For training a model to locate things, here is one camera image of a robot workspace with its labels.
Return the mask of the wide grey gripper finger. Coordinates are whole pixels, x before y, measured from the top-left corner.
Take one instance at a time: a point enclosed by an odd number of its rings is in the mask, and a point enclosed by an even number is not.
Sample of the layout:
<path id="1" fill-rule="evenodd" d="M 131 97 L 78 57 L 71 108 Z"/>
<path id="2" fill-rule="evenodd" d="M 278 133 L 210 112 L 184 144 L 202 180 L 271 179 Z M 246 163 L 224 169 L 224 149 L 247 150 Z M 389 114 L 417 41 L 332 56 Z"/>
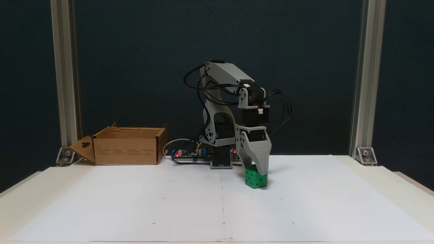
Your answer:
<path id="1" fill-rule="evenodd" d="M 271 148 L 272 144 L 269 139 L 254 142 L 245 139 L 244 150 L 247 155 L 244 161 L 245 168 L 250 168 L 254 162 L 258 173 L 262 176 L 267 175 Z"/>

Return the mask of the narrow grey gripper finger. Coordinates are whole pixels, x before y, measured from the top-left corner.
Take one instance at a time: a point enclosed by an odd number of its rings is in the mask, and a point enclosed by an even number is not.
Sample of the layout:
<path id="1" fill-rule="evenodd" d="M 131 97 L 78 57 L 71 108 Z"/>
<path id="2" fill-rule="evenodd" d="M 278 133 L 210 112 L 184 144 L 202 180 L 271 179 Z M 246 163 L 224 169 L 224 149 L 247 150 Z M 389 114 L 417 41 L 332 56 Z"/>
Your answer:
<path id="1" fill-rule="evenodd" d="M 236 128 L 236 150 L 241 164 L 245 168 L 251 168 L 253 162 L 254 137 L 251 134 L 252 128 Z"/>

